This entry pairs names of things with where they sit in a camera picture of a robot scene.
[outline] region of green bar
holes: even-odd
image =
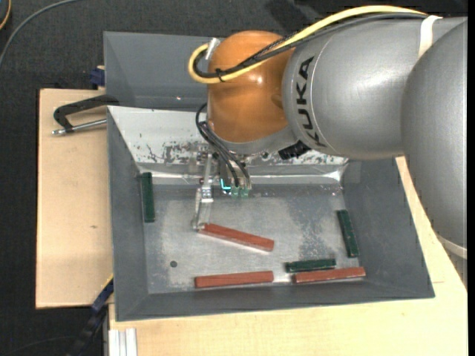
[[[334,258],[322,260],[305,260],[294,261],[293,263],[286,263],[285,270],[287,273],[299,273],[301,271],[314,271],[323,269],[333,269],[336,266]]]
[[[151,173],[144,173],[141,178],[143,221],[145,223],[153,223],[155,221],[155,204],[154,184],[152,182]]]
[[[347,210],[336,211],[338,221],[340,222],[341,232],[343,233],[344,244],[347,247],[348,257],[359,256],[359,248],[356,243],[355,231],[351,224],[350,214]]]

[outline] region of red rectangular block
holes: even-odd
[[[251,271],[247,273],[216,274],[196,277],[194,287],[216,288],[221,286],[249,285],[250,283],[271,283],[274,281],[272,271]]]
[[[318,281],[344,280],[347,278],[364,277],[366,271],[362,266],[332,270],[303,271],[293,276],[294,283],[311,283]]]
[[[235,229],[230,229],[221,225],[211,223],[205,224],[199,233],[252,248],[257,248],[262,251],[270,252],[272,249],[274,249],[274,240],[272,239],[256,236],[254,234],[247,234],[246,232],[236,231]]]

